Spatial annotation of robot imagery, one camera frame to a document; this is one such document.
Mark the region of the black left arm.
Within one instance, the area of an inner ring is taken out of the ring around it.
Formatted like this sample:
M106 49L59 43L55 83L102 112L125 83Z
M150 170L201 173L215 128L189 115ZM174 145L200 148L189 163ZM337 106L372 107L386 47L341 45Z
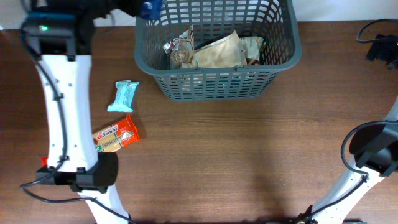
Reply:
M115 182L118 157L98 152L91 135L89 81L94 20L113 9L138 16L140 0L22 1L21 41L39 73L49 127L49 154L35 184L67 185L97 223L131 223Z

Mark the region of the mint green bar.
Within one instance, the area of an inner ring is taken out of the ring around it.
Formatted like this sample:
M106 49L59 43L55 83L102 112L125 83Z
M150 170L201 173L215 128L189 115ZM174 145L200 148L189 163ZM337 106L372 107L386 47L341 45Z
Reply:
M132 102L139 82L121 80L115 83L116 96L113 103L107 107L108 112L132 113Z

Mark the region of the orange spaghetti packet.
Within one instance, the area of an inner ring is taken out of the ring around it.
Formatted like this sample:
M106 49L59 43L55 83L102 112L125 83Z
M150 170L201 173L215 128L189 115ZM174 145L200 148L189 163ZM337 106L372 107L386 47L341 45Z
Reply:
M65 117L61 124L57 118L49 119L50 147L42 165L60 166L61 172L90 169L99 161L99 152L116 152L140 140L130 116L91 134L91 121L85 118Z

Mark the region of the green snack bag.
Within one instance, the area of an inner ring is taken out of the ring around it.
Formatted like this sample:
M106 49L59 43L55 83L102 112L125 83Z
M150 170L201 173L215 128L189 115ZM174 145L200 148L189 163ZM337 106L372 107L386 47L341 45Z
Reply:
M260 65L261 55L264 51L267 41L262 37L242 37L240 42L243 45L247 65Z

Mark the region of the Kleenex tissue multipack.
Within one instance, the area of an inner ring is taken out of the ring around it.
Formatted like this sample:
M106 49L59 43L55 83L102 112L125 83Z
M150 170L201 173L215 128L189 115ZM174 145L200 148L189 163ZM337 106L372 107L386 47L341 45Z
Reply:
M159 20L163 0L144 0L139 11L139 17L145 20Z

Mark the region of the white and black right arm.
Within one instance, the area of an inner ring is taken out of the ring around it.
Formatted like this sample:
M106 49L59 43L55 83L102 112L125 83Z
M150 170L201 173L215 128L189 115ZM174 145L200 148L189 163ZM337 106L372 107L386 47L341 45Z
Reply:
M397 172L397 102L382 121L352 129L340 149L345 171L329 192L292 223L344 223L376 184Z

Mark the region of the beige powder pouch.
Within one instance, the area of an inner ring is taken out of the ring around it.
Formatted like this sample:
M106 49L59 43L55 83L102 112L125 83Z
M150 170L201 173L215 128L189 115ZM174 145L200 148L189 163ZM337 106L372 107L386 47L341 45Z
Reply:
M244 47L236 31L196 50L191 65L194 68L233 68L247 65Z

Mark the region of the brown snack bag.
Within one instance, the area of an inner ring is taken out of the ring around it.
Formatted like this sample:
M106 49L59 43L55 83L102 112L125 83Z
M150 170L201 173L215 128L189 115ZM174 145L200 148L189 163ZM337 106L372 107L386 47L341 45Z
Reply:
M169 56L170 68L191 68L194 59L193 26L184 33L163 45L165 53Z

